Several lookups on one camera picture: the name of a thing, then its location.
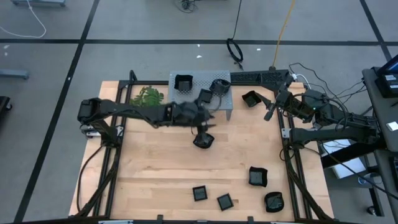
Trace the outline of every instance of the concrete floor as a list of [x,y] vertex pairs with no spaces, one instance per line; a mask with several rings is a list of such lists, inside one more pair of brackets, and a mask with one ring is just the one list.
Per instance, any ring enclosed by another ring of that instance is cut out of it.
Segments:
[[[30,71],[28,80],[0,79],[0,95],[10,96],[14,105],[0,129],[0,223],[14,221],[93,3],[68,0],[66,8],[34,5],[47,28],[45,39],[75,39],[76,44],[10,44],[4,39],[15,37],[0,31],[0,68]],[[366,3],[384,41],[397,42],[393,15],[398,2]],[[277,40],[289,5],[290,1],[243,1],[235,39]],[[197,6],[194,13],[184,14],[172,0],[100,0],[88,39],[225,40],[232,36],[238,0],[203,0]],[[28,8],[9,1],[0,2],[0,26],[18,34],[42,32]],[[281,45],[276,67],[301,62],[337,93],[360,81],[362,69],[386,62],[359,0],[297,1],[283,40],[325,41],[325,46]],[[348,40],[375,44],[349,46]],[[98,95],[102,81],[127,79],[130,69],[140,80],[166,80],[171,70],[239,71],[224,44],[144,43],[84,45],[24,221],[67,217],[86,144],[78,130],[78,106],[82,99]],[[245,70],[267,70],[271,65],[275,45],[241,48]],[[398,54],[398,47],[388,50],[392,56]],[[322,85],[311,72],[293,69],[310,83]],[[354,95],[346,105],[352,112],[364,111],[370,106],[367,92]],[[328,182],[337,181],[326,176]],[[330,195],[335,216],[342,221],[393,222],[385,195],[381,194],[385,217],[365,212],[371,205],[367,189],[331,187]]]

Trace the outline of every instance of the table leg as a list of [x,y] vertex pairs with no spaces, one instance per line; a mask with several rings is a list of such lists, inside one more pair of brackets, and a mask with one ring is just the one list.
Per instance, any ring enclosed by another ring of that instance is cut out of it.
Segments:
[[231,119],[231,115],[232,115],[232,110],[226,110],[226,120],[229,121]]
[[25,70],[13,70],[13,69],[1,69],[0,68],[0,77],[7,78],[29,78],[29,72]]

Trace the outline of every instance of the white cable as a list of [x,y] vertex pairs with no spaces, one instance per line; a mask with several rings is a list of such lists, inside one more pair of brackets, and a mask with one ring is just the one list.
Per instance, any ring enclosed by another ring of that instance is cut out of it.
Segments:
[[305,76],[303,76],[302,74],[296,74],[296,76],[297,76],[297,77],[303,77],[303,78],[305,79],[305,82],[307,83],[309,89],[312,90],[312,89],[311,89],[311,86],[310,86],[310,83],[308,82],[307,78],[305,78]]
[[350,145],[342,144],[342,143],[340,143],[340,142],[338,142],[338,141],[336,141],[336,140],[333,140],[333,142],[336,143],[336,144],[338,144],[338,145],[337,145],[337,146],[328,146],[326,143],[323,143],[323,144],[324,144],[325,146],[328,146],[328,147],[337,147],[337,148],[340,148],[340,149],[343,149],[343,148],[345,148],[345,147],[350,146]]
[[32,6],[30,6],[29,0],[26,0],[26,2],[27,2],[27,4],[28,4],[29,9],[30,9],[30,11],[32,12],[33,16],[35,16],[36,19],[37,19],[37,21],[40,23],[40,25],[42,25],[42,27],[43,27],[43,29],[44,29],[44,33],[43,33],[42,35],[40,35],[40,36],[19,35],[19,34],[15,34],[15,33],[9,32],[9,31],[7,31],[5,28],[3,28],[3,27],[1,27],[1,26],[0,26],[0,29],[3,30],[4,32],[8,33],[8,34],[11,34],[11,35],[14,35],[14,36],[17,36],[17,37],[42,38],[42,37],[45,35],[45,33],[47,32],[47,29],[46,29],[45,26],[43,25],[42,21],[40,21],[40,19],[36,16],[35,12],[34,12],[33,9],[32,9]]

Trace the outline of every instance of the wooden table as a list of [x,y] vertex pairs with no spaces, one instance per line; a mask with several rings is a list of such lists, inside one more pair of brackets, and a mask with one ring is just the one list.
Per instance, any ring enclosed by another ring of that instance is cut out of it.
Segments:
[[[118,82],[103,82],[99,97],[115,100]],[[153,86],[165,95],[167,85]],[[134,85],[132,98],[142,86]],[[279,159],[282,149],[278,118],[267,122],[264,105],[248,108],[241,96],[250,90],[274,100],[273,92],[259,86],[232,86],[234,113],[230,121],[225,113],[216,113],[212,123],[217,126],[209,133],[215,137],[209,149],[192,144],[190,128],[153,129],[145,121],[128,119],[114,193],[112,219],[154,220],[163,214],[165,220],[235,220],[293,221],[292,203],[285,163]],[[293,94],[304,91],[302,83],[293,83]],[[309,128],[295,120],[296,127]],[[82,163],[100,144],[99,138],[87,142]],[[307,145],[318,150],[314,142]],[[88,201],[98,186],[104,149],[90,161],[81,182],[80,205]],[[307,189],[319,206],[333,216],[328,189],[319,155],[301,150]],[[251,166],[268,170],[267,187],[248,184]],[[194,202],[192,188],[205,185],[208,199]],[[267,213],[265,194],[282,192],[285,207],[277,213]],[[234,207],[221,211],[217,197],[229,193]],[[108,191],[103,194],[100,214]],[[301,194],[297,194],[300,216],[304,217]],[[70,214],[76,213],[76,193]]]

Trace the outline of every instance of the green plant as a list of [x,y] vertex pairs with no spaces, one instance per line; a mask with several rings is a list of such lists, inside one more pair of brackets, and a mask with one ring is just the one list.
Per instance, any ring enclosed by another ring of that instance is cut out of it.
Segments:
[[163,93],[159,93],[159,91],[152,88],[152,86],[147,86],[142,87],[139,95],[130,100],[130,104],[136,106],[157,106],[161,104],[163,99]]

